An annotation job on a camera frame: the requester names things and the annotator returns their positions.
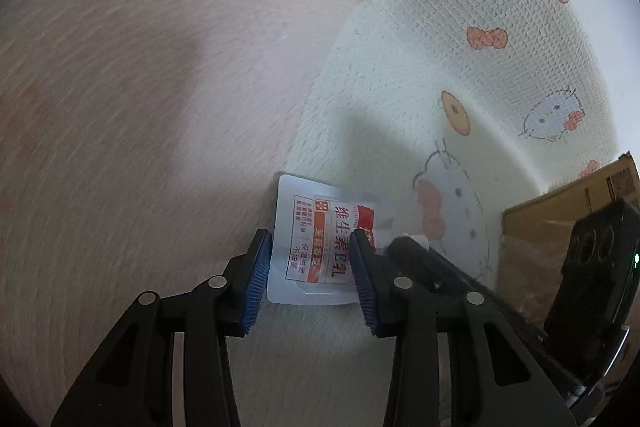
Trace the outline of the brown cardboard box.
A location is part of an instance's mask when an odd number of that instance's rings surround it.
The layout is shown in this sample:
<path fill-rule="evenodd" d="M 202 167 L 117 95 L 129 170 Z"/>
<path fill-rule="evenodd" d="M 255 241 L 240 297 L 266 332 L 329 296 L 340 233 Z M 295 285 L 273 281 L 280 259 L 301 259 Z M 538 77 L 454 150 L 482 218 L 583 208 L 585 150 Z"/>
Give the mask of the brown cardboard box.
<path fill-rule="evenodd" d="M 639 202 L 639 175 L 629 153 L 507 209 L 502 216 L 497 294 L 529 322 L 544 325 L 561 284 L 574 224 L 619 198 Z"/>

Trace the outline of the pink cartoon print mat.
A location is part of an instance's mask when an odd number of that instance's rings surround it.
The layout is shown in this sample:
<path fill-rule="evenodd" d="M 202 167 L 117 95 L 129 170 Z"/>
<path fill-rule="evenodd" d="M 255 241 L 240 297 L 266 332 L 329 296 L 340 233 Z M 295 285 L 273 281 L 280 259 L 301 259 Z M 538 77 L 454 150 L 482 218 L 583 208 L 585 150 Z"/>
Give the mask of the pink cartoon print mat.
<path fill-rule="evenodd" d="M 1 374 L 48 425 L 140 291 L 242 251 L 361 0 L 1 0 Z"/>

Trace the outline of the red white sachet pouch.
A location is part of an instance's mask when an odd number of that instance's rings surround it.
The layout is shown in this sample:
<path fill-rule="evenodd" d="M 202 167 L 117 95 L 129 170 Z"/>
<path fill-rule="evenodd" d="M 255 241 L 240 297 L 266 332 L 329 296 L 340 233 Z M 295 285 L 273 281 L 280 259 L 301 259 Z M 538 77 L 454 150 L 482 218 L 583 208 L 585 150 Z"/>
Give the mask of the red white sachet pouch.
<path fill-rule="evenodd" d="M 349 236 L 360 229 L 382 248 L 390 243 L 394 218 L 393 207 L 372 194 L 282 174 L 267 299 L 288 306 L 356 303 Z"/>

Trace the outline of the cream cartoon print mat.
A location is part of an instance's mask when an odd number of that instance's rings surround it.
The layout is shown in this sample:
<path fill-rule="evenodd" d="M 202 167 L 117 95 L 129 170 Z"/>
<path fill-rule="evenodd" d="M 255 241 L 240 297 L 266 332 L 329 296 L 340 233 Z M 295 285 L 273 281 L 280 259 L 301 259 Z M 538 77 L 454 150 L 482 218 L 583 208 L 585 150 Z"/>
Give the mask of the cream cartoon print mat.
<path fill-rule="evenodd" d="M 503 213 L 617 151 L 574 0 L 361 0 L 283 169 L 385 200 L 392 236 L 497 291 Z"/>

